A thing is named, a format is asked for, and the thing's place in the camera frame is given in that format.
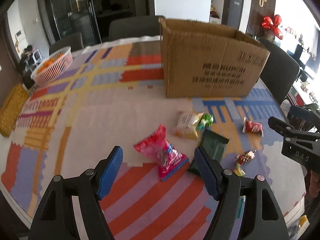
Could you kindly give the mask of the operator hand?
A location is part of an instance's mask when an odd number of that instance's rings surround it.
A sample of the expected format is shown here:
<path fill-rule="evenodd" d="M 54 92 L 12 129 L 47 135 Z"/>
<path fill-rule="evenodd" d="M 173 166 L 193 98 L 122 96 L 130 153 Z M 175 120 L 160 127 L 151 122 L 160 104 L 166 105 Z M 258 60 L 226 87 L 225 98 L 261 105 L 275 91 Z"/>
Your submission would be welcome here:
<path fill-rule="evenodd" d="M 309 193 L 316 198 L 320 192 L 320 176 L 318 173 L 311 171 Z"/>

